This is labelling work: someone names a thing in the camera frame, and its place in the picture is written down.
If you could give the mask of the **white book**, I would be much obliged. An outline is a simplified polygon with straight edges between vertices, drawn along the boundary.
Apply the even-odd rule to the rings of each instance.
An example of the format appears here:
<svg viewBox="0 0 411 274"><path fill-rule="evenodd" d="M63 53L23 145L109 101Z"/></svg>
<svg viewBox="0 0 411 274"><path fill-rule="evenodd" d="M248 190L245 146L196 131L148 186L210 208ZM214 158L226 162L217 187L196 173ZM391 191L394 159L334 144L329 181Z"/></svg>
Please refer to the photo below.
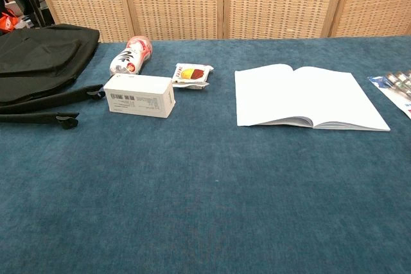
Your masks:
<svg viewBox="0 0 411 274"><path fill-rule="evenodd" d="M234 79L238 126L390 131L351 73L273 64L235 71Z"/></svg>

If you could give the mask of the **white snack packet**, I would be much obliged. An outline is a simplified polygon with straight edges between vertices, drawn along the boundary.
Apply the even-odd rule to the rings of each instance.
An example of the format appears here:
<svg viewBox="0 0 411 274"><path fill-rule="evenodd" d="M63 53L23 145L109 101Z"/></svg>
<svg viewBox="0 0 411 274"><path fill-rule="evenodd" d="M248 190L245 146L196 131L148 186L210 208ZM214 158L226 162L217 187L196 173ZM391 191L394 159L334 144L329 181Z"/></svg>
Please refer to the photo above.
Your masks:
<svg viewBox="0 0 411 274"><path fill-rule="evenodd" d="M207 78L213 71L211 65L177 63L172 78L173 88L203 89L209 85Z"/></svg>

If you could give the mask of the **blue table cloth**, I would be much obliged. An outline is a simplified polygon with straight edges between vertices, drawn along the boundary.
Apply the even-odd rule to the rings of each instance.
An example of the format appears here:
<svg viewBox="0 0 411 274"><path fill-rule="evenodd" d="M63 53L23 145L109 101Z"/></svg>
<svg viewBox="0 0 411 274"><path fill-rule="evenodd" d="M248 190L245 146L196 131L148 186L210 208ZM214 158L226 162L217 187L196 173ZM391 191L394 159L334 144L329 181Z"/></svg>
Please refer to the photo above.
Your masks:
<svg viewBox="0 0 411 274"><path fill-rule="evenodd" d="M411 274L411 119L369 81L411 36L155 41L143 72L178 62L214 72L166 119L0 124L0 274ZM237 126L234 72L278 63L352 73L390 131Z"/></svg>

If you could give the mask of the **white cardboard box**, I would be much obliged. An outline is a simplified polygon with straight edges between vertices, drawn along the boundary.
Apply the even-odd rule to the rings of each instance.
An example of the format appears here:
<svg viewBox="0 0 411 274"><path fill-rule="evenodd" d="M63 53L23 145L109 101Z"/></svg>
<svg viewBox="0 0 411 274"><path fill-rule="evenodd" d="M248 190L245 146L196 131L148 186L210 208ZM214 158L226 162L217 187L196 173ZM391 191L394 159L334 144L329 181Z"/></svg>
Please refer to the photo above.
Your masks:
<svg viewBox="0 0 411 274"><path fill-rule="evenodd" d="M175 106L167 77L117 73L103 90L111 112L167 118Z"/></svg>

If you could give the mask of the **red white drink bottle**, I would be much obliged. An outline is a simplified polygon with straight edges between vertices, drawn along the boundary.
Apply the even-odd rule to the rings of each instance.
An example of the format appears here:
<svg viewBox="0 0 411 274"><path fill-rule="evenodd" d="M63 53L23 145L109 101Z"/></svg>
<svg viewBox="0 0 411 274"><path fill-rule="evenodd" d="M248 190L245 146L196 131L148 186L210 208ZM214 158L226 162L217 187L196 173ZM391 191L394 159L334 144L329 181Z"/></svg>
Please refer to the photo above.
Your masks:
<svg viewBox="0 0 411 274"><path fill-rule="evenodd" d="M151 57L153 47L151 40L144 36L134 36L128 40L126 48L110 63L109 71L117 73L139 74L143 64Z"/></svg>

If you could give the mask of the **woven wooden folding screen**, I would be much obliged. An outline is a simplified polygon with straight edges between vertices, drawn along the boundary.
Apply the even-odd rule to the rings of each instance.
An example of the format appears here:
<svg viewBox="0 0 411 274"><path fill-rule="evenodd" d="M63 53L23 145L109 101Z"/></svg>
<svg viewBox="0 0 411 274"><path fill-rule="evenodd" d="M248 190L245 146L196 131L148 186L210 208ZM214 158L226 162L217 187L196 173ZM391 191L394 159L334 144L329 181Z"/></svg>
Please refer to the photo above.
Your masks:
<svg viewBox="0 0 411 274"><path fill-rule="evenodd" d="M46 0L102 42L411 35L411 0Z"/></svg>

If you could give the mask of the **black backpack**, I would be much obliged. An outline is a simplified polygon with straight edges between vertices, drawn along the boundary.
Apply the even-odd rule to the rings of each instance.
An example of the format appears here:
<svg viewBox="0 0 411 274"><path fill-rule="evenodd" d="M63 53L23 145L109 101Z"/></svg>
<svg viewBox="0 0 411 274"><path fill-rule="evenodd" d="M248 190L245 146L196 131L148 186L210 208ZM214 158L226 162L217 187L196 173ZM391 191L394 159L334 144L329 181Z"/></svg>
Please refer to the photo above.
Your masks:
<svg viewBox="0 0 411 274"><path fill-rule="evenodd" d="M105 97L100 83L68 90L98 47L98 30L70 24L0 36L0 123L78 125L76 112L52 112Z"/></svg>

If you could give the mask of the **blue white blister pack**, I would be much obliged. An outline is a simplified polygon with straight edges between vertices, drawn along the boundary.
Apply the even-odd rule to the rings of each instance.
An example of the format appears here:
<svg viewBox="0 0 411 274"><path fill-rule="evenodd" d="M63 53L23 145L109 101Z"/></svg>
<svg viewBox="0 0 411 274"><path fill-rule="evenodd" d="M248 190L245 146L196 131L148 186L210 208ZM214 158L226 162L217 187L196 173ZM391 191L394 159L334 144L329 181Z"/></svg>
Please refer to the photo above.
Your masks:
<svg viewBox="0 0 411 274"><path fill-rule="evenodd" d="M368 80L411 119L411 70L370 76Z"/></svg>

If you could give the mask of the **orange white bag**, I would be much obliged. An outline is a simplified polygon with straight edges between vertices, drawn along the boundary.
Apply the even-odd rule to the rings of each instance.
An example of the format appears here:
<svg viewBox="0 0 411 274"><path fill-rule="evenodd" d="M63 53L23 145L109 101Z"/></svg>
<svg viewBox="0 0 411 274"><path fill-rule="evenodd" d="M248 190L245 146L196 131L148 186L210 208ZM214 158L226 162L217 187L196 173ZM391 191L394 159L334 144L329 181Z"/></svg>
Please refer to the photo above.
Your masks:
<svg viewBox="0 0 411 274"><path fill-rule="evenodd" d="M0 13L0 31L3 33L11 32L19 23L19 18L13 12Z"/></svg>

